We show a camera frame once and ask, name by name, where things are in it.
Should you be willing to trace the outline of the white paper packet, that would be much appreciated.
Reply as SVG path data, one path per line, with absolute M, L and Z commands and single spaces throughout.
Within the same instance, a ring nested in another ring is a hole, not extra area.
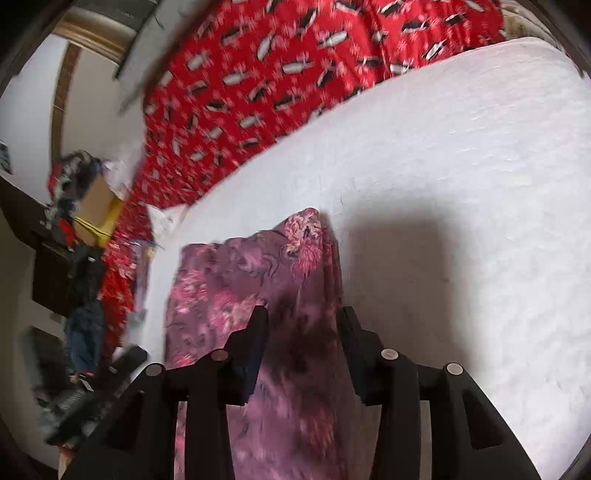
M 183 222 L 188 210 L 186 204 L 160 209 L 152 205 L 147 206 L 151 233 L 156 244 L 165 242 Z

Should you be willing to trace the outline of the grey pillow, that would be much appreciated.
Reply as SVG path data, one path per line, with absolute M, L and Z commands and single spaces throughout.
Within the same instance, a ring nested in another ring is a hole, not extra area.
M 210 5 L 208 0 L 158 2 L 135 35 L 115 74 L 120 113 L 142 95 L 165 56 Z

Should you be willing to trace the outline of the white plastic bag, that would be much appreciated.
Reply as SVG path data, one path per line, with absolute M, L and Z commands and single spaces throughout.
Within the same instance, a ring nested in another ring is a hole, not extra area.
M 103 177 L 118 199 L 125 200 L 130 193 L 143 156 L 141 145 L 122 145 L 110 158 L 102 162 Z

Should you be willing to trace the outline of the brown cardboard box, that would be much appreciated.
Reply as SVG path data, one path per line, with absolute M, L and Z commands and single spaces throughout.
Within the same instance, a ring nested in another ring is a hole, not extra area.
M 91 247 L 104 249 L 115 229 L 124 202 L 98 175 L 78 204 L 73 228 L 77 239 Z

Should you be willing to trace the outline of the pile of dark clothes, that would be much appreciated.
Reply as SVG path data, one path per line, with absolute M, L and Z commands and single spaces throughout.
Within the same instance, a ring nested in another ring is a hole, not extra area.
M 78 150 L 52 164 L 47 188 L 50 201 L 45 206 L 45 227 L 53 238 L 69 250 L 78 242 L 74 219 L 83 197 L 102 173 L 102 162 L 85 150 Z

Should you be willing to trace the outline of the red satin patterned blanket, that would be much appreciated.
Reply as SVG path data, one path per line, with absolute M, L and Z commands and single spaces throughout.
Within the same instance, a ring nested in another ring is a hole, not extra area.
M 144 96 L 144 156 L 103 254 L 113 353 L 132 308 L 131 244 L 149 207 L 190 205 L 339 103 L 385 80 L 501 42 L 497 1 L 218 1 Z

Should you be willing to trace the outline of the white folding mat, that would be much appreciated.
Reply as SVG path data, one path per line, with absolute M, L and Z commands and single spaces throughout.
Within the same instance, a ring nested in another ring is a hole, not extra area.
M 217 184 L 151 265 L 130 339 L 164 353 L 180 250 L 312 207 L 346 304 L 417 363 L 463 365 L 541 477 L 590 434 L 590 80 L 536 38 L 391 79 Z

